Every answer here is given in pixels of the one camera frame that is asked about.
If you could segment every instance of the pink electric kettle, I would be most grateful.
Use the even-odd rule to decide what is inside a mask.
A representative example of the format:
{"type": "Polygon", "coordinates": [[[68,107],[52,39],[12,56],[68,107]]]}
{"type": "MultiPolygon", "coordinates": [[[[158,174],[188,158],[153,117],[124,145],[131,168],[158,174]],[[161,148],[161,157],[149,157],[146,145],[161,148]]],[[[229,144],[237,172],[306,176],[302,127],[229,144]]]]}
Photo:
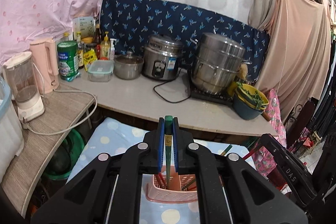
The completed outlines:
{"type": "MultiPolygon", "coordinates": [[[[55,41],[52,38],[43,38],[30,42],[30,51],[33,54],[35,65],[43,76],[45,93],[52,92],[59,86],[55,41]]],[[[42,94],[43,82],[36,68],[34,70],[37,86],[42,94]]]]}

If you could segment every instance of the yellow sauce packet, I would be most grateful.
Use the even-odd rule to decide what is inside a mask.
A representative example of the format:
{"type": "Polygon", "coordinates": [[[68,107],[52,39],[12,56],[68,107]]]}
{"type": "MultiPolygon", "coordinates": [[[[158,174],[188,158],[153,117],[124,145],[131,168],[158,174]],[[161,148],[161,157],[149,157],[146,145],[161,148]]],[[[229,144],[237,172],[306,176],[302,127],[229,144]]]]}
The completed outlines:
{"type": "Polygon", "coordinates": [[[86,53],[83,54],[83,59],[84,59],[84,67],[85,67],[85,70],[87,71],[90,64],[97,60],[97,56],[96,56],[96,53],[95,53],[95,50],[90,50],[86,53]]]}

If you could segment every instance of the blue bowl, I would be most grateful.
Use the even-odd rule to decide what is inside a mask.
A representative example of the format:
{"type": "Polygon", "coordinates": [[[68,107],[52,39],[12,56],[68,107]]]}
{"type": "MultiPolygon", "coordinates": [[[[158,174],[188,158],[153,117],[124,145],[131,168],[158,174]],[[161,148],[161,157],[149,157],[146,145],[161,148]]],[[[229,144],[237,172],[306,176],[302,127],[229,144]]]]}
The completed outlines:
{"type": "Polygon", "coordinates": [[[255,110],[241,101],[238,96],[235,94],[233,97],[233,109],[235,112],[244,120],[253,120],[258,117],[263,110],[255,110]]]}

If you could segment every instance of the blender jar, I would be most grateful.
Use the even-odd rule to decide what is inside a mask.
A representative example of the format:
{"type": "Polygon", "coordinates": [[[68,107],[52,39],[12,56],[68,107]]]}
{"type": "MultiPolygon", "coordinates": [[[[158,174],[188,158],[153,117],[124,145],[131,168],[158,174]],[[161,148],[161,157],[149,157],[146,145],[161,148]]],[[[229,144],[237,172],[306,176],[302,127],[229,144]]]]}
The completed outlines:
{"type": "Polygon", "coordinates": [[[36,84],[31,52],[21,52],[4,63],[5,79],[11,87],[18,105],[34,105],[40,98],[36,96],[36,84]]]}

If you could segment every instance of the tile floor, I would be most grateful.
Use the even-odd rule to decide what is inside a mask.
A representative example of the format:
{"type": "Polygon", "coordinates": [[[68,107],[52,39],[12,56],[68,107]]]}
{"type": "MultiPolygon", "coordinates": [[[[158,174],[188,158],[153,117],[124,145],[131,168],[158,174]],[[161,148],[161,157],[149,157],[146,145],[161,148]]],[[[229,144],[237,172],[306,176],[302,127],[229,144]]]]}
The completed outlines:
{"type": "MultiPolygon", "coordinates": [[[[307,163],[307,168],[309,170],[310,173],[313,173],[317,162],[319,161],[321,155],[322,155],[322,147],[323,147],[324,143],[319,143],[313,150],[313,152],[309,155],[306,155],[305,157],[301,157],[300,160],[302,162],[306,162],[307,163]]],[[[287,186],[285,189],[283,189],[281,191],[283,194],[286,194],[287,192],[291,192],[291,189],[289,188],[289,186],[287,186]]]]}

